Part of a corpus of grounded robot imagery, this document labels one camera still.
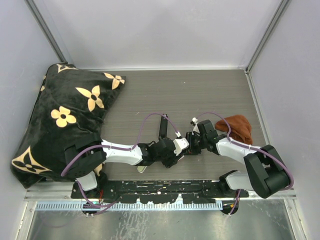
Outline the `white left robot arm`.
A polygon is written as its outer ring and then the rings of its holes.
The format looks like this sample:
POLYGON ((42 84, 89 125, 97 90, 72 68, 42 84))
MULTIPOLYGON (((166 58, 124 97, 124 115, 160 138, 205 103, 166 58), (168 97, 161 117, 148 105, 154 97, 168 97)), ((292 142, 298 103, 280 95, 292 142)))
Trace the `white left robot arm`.
POLYGON ((100 193, 95 169, 105 163, 121 163, 137 167, 148 167, 161 162, 166 168, 177 164, 184 157, 188 141, 179 136, 174 140, 163 138, 157 142, 123 145, 94 137, 90 145, 77 142, 64 150, 66 167, 61 176, 75 179, 88 198, 100 193))

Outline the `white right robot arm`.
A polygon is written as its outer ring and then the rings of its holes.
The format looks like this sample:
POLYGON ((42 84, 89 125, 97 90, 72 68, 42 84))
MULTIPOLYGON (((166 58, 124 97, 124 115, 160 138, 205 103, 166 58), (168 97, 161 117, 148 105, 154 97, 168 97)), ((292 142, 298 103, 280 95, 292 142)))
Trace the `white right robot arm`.
POLYGON ((189 147, 187 155, 199 155, 202 150, 233 159, 246 168, 245 172, 232 170, 219 177, 219 191, 231 197, 237 190, 254 191, 263 199, 289 189, 293 177, 277 150, 272 145, 251 146, 234 140, 225 134, 219 135, 210 120, 190 122, 193 130, 186 133, 189 147))

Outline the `red white staple box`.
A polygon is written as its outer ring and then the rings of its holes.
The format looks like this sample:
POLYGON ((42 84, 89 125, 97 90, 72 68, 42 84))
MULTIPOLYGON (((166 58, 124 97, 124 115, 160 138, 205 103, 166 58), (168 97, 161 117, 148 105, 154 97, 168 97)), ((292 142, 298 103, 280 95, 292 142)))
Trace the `red white staple box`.
POLYGON ((186 151, 182 150, 181 152, 176 152, 176 158, 181 159, 185 156, 186 151))

